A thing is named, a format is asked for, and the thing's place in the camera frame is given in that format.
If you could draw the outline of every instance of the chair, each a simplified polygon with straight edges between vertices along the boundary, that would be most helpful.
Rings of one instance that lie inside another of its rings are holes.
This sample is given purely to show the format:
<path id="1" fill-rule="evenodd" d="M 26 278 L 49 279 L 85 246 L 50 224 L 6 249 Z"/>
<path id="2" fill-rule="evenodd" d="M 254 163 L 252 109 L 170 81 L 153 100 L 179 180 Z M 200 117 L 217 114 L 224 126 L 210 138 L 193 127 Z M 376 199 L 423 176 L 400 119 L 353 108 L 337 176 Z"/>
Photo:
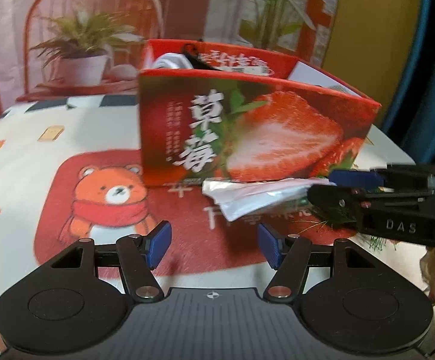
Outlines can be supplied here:
<path id="1" fill-rule="evenodd" d="M 73 7 L 82 5 L 88 12 L 120 13 L 125 15 L 122 24 L 129 24 L 136 28 L 136 33 L 149 39 L 159 38 L 163 33 L 163 19 L 161 3 L 159 0 L 35 0 L 29 9 L 24 27 L 24 96 L 17 101 L 42 100 L 56 95 L 92 95 L 95 93 L 79 92 L 79 88 L 70 93 L 59 93 L 53 89 L 50 82 L 56 78 L 57 63 L 50 63 L 44 67 L 45 56 L 38 57 L 38 50 L 30 50 L 36 44 L 50 39 L 51 23 L 46 18 L 70 16 Z M 117 53 L 116 64 L 132 64 L 139 66 L 142 45 L 128 47 L 129 54 Z M 135 82 L 127 81 L 100 85 L 94 91 L 98 93 L 116 93 L 122 90 L 135 88 Z"/>

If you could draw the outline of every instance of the silver bolt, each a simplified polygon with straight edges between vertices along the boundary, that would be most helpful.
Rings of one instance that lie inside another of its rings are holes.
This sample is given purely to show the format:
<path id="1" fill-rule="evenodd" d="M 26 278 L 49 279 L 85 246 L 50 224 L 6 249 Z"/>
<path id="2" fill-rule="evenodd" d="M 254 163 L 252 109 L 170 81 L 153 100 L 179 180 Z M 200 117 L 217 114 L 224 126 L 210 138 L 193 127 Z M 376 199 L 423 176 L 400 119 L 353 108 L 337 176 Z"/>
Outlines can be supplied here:
<path id="1" fill-rule="evenodd" d="M 159 295 L 159 290 L 153 286 L 142 286 L 136 290 L 136 295 L 144 299 L 152 299 Z"/>
<path id="2" fill-rule="evenodd" d="M 291 296 L 291 289 L 286 286 L 274 286 L 267 290 L 267 293 L 274 298 L 287 298 Z"/>

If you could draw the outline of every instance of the bear ear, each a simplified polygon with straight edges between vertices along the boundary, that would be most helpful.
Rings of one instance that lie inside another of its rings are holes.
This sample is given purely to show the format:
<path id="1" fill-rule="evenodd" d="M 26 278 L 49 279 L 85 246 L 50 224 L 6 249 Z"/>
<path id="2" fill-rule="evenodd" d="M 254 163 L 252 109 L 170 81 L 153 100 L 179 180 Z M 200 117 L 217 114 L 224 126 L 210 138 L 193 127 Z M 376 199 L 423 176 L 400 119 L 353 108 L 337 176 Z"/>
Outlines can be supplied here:
<path id="1" fill-rule="evenodd" d="M 82 168 L 79 171 L 79 179 L 81 180 L 81 179 L 85 178 L 86 176 L 90 175 L 91 173 L 93 173 L 97 169 L 98 169 L 98 167 L 96 167 L 96 166 L 85 166 L 84 168 Z"/>
<path id="2" fill-rule="evenodd" d="M 126 165 L 125 168 L 137 175 L 141 174 L 141 166 L 137 163 L 131 163 L 129 165 Z"/>

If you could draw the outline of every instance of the open box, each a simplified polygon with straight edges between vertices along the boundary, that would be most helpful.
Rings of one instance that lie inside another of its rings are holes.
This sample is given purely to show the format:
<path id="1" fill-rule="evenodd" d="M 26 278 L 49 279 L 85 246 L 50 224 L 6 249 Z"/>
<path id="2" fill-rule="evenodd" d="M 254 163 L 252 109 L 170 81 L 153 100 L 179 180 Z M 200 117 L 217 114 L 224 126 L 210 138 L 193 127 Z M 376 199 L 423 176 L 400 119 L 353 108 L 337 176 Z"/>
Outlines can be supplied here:
<path id="1" fill-rule="evenodd" d="M 189 43 L 227 71 L 149 68 Z M 321 69 L 314 68 L 339 91 L 287 80 L 298 63 L 229 44 L 149 40 L 139 76 L 146 185 L 306 178 L 351 167 L 381 105 Z M 252 69 L 260 75 L 236 72 L 245 67 L 261 67 Z"/>

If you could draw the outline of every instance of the checkered pattern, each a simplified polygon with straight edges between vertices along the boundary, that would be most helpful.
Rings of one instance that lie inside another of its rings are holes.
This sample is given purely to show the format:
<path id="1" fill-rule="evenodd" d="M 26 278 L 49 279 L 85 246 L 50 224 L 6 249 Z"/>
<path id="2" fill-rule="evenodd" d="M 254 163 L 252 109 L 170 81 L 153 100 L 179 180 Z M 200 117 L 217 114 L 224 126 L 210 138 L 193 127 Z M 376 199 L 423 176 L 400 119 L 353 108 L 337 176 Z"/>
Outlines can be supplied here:
<path id="1" fill-rule="evenodd" d="M 5 110 L 1 114 L 0 119 L 12 115 L 22 115 L 26 112 L 42 111 L 50 108 L 72 110 L 74 108 L 123 107 L 136 104 L 136 95 L 133 94 L 73 96 L 57 100 L 43 100 L 39 102 L 16 104 Z"/>

